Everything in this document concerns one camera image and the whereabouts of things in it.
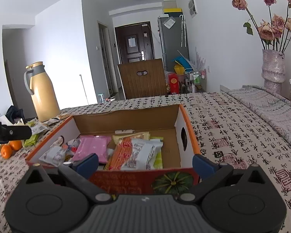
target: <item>gray refrigerator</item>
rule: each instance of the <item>gray refrigerator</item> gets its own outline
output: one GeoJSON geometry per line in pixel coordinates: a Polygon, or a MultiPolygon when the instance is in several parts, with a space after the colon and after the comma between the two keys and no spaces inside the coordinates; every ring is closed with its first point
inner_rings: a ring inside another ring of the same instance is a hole
{"type": "Polygon", "coordinates": [[[175,62],[172,61],[181,54],[189,59],[189,48],[186,41],[186,47],[184,45],[184,33],[183,33],[183,45],[181,47],[181,18],[175,17],[174,25],[168,29],[164,22],[168,20],[167,17],[158,18],[158,28],[162,43],[163,63],[166,71],[174,72],[175,62]]]}

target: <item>orange fruit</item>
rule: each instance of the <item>orange fruit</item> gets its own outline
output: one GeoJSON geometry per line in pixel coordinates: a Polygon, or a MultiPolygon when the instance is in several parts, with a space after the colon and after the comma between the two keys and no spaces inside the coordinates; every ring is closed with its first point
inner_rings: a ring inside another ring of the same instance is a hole
{"type": "Polygon", "coordinates": [[[20,141],[20,140],[10,141],[9,145],[11,146],[11,148],[14,151],[18,151],[19,149],[21,149],[23,147],[22,141],[20,141]]]}
{"type": "Polygon", "coordinates": [[[12,155],[12,148],[8,144],[5,144],[1,148],[1,156],[4,159],[9,159],[12,155]]]}

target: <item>orange snack package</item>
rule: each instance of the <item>orange snack package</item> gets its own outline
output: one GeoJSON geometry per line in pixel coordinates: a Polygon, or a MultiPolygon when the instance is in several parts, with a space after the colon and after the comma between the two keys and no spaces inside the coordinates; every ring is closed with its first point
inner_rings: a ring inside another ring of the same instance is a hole
{"type": "Polygon", "coordinates": [[[109,162],[105,166],[105,170],[120,170],[122,165],[130,158],[133,152],[132,138],[149,140],[149,132],[141,132],[132,134],[131,136],[123,137],[117,143],[114,153],[109,162]]]}

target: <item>tablecloth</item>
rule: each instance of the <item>tablecloth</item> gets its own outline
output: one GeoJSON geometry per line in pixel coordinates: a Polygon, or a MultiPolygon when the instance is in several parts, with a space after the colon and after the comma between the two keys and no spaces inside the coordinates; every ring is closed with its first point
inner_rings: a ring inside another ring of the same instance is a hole
{"type": "MultiPolygon", "coordinates": [[[[287,218],[281,232],[291,233],[291,146],[233,97],[225,93],[158,96],[76,107],[62,113],[80,115],[172,104],[182,104],[187,110],[204,156],[235,168],[246,169],[250,164],[259,164],[264,169],[287,205],[287,218]]],[[[0,158],[0,232],[10,232],[4,218],[4,204],[27,171],[24,158],[33,148],[21,149],[9,160],[0,158]]]]}

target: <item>thermos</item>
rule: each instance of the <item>thermos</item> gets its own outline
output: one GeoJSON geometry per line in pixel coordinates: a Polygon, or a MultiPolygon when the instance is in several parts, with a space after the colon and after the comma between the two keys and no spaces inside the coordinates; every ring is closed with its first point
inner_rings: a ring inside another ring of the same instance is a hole
{"type": "Polygon", "coordinates": [[[44,69],[43,62],[36,62],[26,67],[24,73],[25,86],[31,95],[34,108],[40,122],[58,116],[61,111],[58,106],[52,81],[44,69]]]}

